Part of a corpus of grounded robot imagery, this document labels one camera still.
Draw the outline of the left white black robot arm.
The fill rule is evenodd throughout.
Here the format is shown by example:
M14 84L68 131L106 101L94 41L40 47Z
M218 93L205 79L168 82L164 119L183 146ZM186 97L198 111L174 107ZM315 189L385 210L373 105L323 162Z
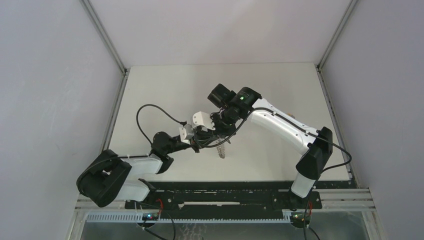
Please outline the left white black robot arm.
M113 201L137 201L149 209L156 203L154 187L143 179L144 175L158 175L167 171L173 163L170 153L192 149L199 152L206 144L220 139L210 132L200 131L196 140L182 140L160 131L153 137L151 151L147 155L120 156L106 149L82 172L76 180L79 193L103 208Z

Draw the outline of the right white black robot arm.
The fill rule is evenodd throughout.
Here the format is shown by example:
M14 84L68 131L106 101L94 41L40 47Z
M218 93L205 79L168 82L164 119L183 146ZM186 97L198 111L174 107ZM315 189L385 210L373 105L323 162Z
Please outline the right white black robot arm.
M333 153L333 132L316 129L274 107L260 93L243 87L238 92L219 83L208 95L218 112L196 112L192 116L191 142L212 148L212 142L228 142L246 121L251 121L287 141L300 155L296 177L290 187L289 203L302 208Z

